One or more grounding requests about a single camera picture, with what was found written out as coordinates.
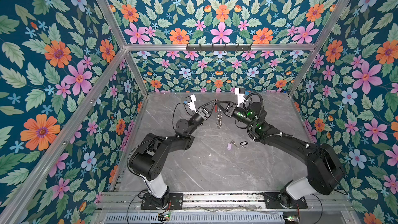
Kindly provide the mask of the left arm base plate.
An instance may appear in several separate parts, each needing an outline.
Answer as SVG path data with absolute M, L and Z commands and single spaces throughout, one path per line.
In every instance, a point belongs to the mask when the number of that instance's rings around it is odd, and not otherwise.
M 156 198 L 145 193 L 142 199 L 141 210 L 181 210 L 183 205 L 182 193 L 166 193 L 162 198 Z

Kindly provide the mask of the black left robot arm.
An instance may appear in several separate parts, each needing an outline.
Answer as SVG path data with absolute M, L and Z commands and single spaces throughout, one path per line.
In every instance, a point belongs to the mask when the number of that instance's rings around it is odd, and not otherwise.
M 212 100 L 200 106 L 190 119 L 172 120 L 175 134 L 159 136 L 147 134 L 143 141 L 134 148 L 127 159 L 129 171 L 140 177 L 155 199 L 164 199 L 169 194 L 169 187 L 164 182 L 161 172 L 171 152 L 187 150 L 194 141 L 192 135 L 203 122 L 211 117 L 217 101 Z

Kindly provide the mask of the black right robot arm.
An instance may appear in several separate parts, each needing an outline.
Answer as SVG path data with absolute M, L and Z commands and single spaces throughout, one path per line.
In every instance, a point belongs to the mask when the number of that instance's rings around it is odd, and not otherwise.
M 255 142 L 276 147 L 297 158 L 307 167 L 307 176 L 287 183 L 278 201 L 289 205 L 307 195 L 330 195 L 346 175 L 334 149 L 328 144 L 313 144 L 285 133 L 266 122 L 267 111 L 259 93 L 251 93 L 239 103 L 216 101 L 225 116 L 244 123 L 248 136 Z

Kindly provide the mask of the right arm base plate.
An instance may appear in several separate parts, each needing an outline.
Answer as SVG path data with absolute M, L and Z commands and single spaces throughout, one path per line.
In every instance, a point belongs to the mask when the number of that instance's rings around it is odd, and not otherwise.
M 267 209 L 308 209 L 304 197 L 294 200 L 287 194 L 279 192 L 262 192 Z

